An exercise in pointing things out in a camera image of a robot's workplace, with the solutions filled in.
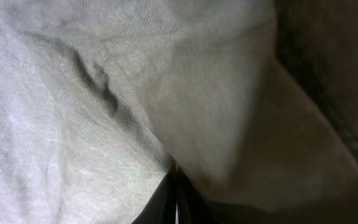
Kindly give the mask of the grey shorts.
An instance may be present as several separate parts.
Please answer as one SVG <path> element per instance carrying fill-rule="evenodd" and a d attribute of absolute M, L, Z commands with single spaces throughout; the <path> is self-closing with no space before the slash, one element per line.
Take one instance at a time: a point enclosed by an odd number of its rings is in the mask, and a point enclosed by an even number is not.
<path fill-rule="evenodd" d="M 0 223 L 358 223 L 358 161 L 277 56 L 275 1 L 0 1 Z"/>

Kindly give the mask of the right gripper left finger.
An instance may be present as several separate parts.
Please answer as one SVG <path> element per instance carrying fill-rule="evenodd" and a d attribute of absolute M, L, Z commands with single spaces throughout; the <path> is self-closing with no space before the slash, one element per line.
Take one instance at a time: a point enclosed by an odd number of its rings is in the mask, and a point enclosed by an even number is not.
<path fill-rule="evenodd" d="M 132 224 L 176 224 L 176 212 L 175 177 L 173 171 L 169 170 Z"/>

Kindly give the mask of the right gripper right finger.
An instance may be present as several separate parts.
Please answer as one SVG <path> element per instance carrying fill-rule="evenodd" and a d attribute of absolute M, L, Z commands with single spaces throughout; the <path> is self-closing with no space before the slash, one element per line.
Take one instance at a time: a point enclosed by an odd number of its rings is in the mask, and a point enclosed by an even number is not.
<path fill-rule="evenodd" d="M 179 224 L 219 224 L 189 178 L 178 169 L 176 193 Z"/>

